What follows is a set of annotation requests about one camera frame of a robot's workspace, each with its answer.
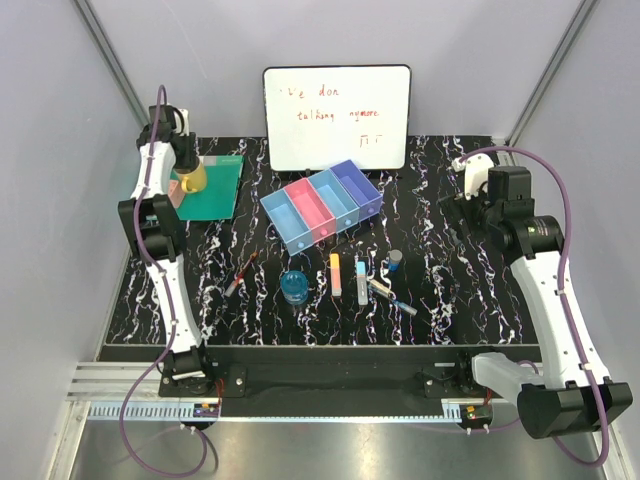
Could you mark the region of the yellow mug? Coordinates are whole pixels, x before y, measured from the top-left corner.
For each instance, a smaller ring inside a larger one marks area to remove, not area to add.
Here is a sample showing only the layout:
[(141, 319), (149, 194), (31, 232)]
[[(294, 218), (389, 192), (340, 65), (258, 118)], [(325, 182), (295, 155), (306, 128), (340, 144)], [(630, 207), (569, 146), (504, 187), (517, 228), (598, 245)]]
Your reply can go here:
[(175, 170), (174, 173), (186, 194), (199, 193), (207, 187), (207, 172), (200, 157), (196, 157), (196, 164), (192, 170)]

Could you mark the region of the blue grey glue stick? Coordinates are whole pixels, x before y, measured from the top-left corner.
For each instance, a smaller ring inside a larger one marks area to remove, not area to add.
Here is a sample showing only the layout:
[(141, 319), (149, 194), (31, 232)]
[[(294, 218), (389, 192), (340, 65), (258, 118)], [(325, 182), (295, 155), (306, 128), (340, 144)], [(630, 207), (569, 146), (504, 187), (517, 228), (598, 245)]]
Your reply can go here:
[(402, 260), (403, 260), (403, 254), (400, 250), (398, 249), (390, 250), (388, 253), (388, 269), (391, 272), (397, 271)]

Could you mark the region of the light blue bin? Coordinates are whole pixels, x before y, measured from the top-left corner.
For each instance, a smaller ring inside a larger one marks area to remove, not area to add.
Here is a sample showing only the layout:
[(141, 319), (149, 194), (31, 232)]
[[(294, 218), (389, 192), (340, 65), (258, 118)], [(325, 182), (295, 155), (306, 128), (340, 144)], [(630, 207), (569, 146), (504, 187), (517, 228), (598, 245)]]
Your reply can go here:
[(340, 183), (335, 174), (324, 170), (309, 178), (329, 211), (336, 218), (336, 232), (341, 233), (359, 221), (359, 205)]
[(291, 256), (312, 246), (311, 229), (283, 189), (263, 197), (261, 204)]

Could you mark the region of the purple bin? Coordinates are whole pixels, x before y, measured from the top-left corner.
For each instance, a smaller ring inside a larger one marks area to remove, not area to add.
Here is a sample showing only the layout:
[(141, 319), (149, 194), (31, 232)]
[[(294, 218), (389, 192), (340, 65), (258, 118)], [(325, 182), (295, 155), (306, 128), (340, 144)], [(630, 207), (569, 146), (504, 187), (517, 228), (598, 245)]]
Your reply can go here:
[(330, 170), (358, 205), (360, 222), (379, 213), (383, 195), (353, 161), (346, 160)]

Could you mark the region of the pink bin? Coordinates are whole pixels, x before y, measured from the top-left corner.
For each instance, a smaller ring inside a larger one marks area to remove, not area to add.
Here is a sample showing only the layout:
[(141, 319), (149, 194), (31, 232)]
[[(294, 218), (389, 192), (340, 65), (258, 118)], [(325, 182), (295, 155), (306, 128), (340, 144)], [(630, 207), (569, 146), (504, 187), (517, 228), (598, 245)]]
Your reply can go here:
[(336, 233), (335, 216), (309, 180), (297, 180), (284, 190), (311, 231), (314, 242)]

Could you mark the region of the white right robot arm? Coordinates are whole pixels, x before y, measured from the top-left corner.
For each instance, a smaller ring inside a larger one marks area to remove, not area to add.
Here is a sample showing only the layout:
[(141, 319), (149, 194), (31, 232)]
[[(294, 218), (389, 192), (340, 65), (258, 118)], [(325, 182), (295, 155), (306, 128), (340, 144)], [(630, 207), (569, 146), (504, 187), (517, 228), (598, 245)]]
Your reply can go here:
[(503, 353), (468, 356), (454, 371), (466, 396), (488, 388), (516, 406), (530, 437), (543, 439), (603, 430), (633, 403), (626, 382), (612, 379), (589, 336), (577, 304), (565, 237), (552, 216), (538, 216), (531, 173), (497, 166), (486, 155), (457, 159), (463, 192), (441, 199), (457, 237), (487, 240), (500, 251), (524, 296), (538, 340), (542, 372)]

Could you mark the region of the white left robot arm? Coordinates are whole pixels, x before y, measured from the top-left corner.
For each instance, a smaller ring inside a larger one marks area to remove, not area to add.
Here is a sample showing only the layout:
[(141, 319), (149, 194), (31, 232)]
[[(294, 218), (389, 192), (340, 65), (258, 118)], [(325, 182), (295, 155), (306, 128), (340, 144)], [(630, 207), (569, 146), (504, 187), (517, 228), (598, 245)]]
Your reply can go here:
[(194, 320), (184, 275), (185, 226), (169, 196), (174, 168), (195, 164), (196, 136), (185, 110), (164, 103), (151, 106), (149, 114), (151, 123), (136, 140), (136, 186), (118, 204), (118, 214), (131, 254), (144, 263), (158, 295), (168, 346), (163, 384), (203, 396), (214, 388), (216, 372)]

